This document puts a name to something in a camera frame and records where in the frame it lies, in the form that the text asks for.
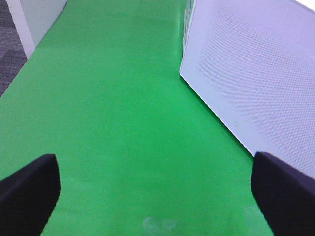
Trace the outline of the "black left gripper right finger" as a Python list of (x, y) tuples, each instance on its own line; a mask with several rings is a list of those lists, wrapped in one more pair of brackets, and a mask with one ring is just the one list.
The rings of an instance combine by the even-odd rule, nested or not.
[(267, 152), (257, 152), (251, 192), (273, 235), (315, 234), (313, 178)]

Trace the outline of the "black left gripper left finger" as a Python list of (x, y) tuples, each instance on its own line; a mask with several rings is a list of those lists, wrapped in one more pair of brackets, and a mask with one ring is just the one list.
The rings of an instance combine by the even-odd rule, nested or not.
[(45, 154), (0, 182), (0, 234), (40, 235), (61, 192), (57, 158)]

